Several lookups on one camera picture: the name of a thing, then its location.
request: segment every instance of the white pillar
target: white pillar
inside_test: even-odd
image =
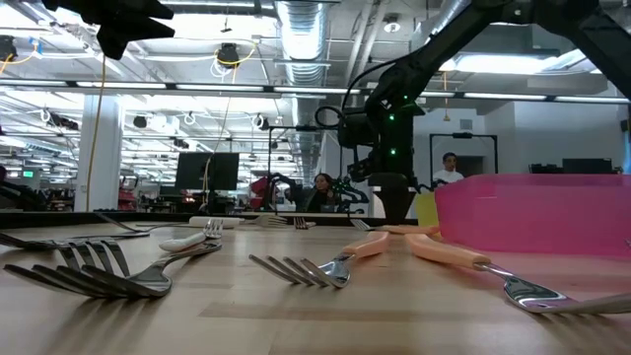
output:
[[[99,130],[97,131],[97,144],[92,163],[90,206],[89,208],[87,206],[88,169],[95,135],[98,105],[98,96],[86,96],[81,125],[75,212],[116,209],[118,205],[120,150],[125,112],[123,107],[119,105],[117,97],[103,97]]]

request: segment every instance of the monitor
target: monitor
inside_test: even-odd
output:
[[[611,159],[564,159],[564,174],[613,174]]]
[[[208,186],[214,190],[236,190],[239,176],[239,153],[179,153],[175,187],[203,189],[208,164]]]

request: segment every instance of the man in white shirt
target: man in white shirt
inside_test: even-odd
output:
[[[456,154],[449,152],[443,156],[443,170],[434,174],[434,181],[442,180],[444,182],[452,183],[458,180],[462,180],[464,177],[461,173],[456,171]]]

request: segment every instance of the ceiling light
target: ceiling light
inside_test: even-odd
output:
[[[262,92],[262,86],[177,84],[180,90]]]
[[[525,55],[468,54],[456,62],[456,70],[469,73],[534,74],[545,60]]]
[[[511,95],[511,94],[482,94],[466,93],[466,99],[492,99],[492,100],[517,100],[517,101],[543,101],[545,95]]]
[[[421,98],[453,98],[455,93],[447,92],[423,92]]]
[[[15,86],[68,86],[63,81],[53,80],[13,80],[13,79],[0,79],[0,85],[15,85]]]
[[[101,82],[77,82],[80,88],[100,88]],[[166,84],[160,83],[105,83],[106,88],[112,89],[166,89]]]
[[[593,98],[593,97],[556,97],[559,103],[583,103],[583,104],[629,104],[625,98]]]
[[[274,87],[276,93],[289,94],[346,94],[348,89],[342,88],[309,88],[309,87]],[[351,90],[351,95],[358,95],[359,89]]]

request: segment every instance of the utensil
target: utensil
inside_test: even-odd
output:
[[[70,292],[94,298],[162,297],[173,287],[173,280],[162,273],[169,264],[184,257],[201,255],[220,248],[221,244],[207,242],[200,248],[161,258],[144,271],[126,278],[90,264],[83,265],[83,272],[61,265],[57,266],[56,270],[42,265],[34,265],[32,270],[27,270],[7,264],[4,269],[23,280],[57,292]]]
[[[375,228],[369,226],[366,222],[360,219],[351,219],[351,223],[360,231],[370,232],[375,230]]]
[[[127,290],[136,297],[163,297],[167,295],[173,287],[173,280],[169,276],[163,274],[163,271],[169,264],[185,257],[217,251],[221,249],[221,247],[222,245],[219,243],[207,241],[201,244],[200,248],[182,251],[163,257],[152,263],[145,270],[125,278],[105,272],[92,265],[83,265],[81,269],[90,274],[96,280],[116,289]]]
[[[488,271],[504,279],[504,293],[514,306],[536,314],[621,314],[631,313],[631,294],[579,302],[568,296],[529,282],[495,265],[491,258],[464,248],[432,241],[425,235],[405,235],[412,252],[422,258],[442,263]]]
[[[223,220],[210,219],[200,233],[182,239],[172,239],[159,244],[160,249],[166,251],[182,251],[208,239],[221,239],[223,235]]]
[[[73,241],[71,243],[58,245],[69,267],[59,265],[56,270],[53,270],[46,266],[34,265],[32,270],[27,270],[21,266],[7,264],[4,269],[19,278],[34,283],[37,286],[51,289],[52,291],[70,292],[89,297],[106,297],[107,294],[116,294],[118,296],[126,295],[126,291],[123,289],[109,287],[101,281],[81,273],[79,261],[78,258],[75,257],[73,249],[77,251],[79,258],[84,263],[95,265],[87,246],[95,251],[107,272],[113,273],[114,271],[109,262],[109,257],[105,252],[105,248],[112,252],[123,274],[129,275],[127,262],[120,247],[114,240]]]
[[[307,230],[310,228],[303,217],[294,217],[294,227],[297,230]]]
[[[262,215],[253,220],[245,220],[242,225],[257,225],[263,228],[268,227],[285,227],[287,226],[287,218],[275,215]]]
[[[109,239],[132,239],[140,237],[148,237],[149,233],[123,233],[117,235],[102,236],[78,236],[63,241],[45,240],[45,241],[24,241],[15,237],[11,237],[4,233],[0,233],[0,245],[5,247],[20,248],[29,251],[42,251],[57,249],[59,243],[72,242],[76,240],[109,240]]]
[[[288,266],[270,255],[267,256],[269,262],[252,254],[249,255],[249,259],[272,275],[292,284],[316,284],[320,287],[331,285],[336,288],[343,288],[348,285],[351,277],[351,273],[344,263],[353,258],[384,252],[387,249],[387,244],[388,232],[371,232],[365,240],[344,247],[338,256],[326,264],[316,266],[309,259],[302,258],[301,263],[307,270],[287,256],[283,257],[283,260]]]

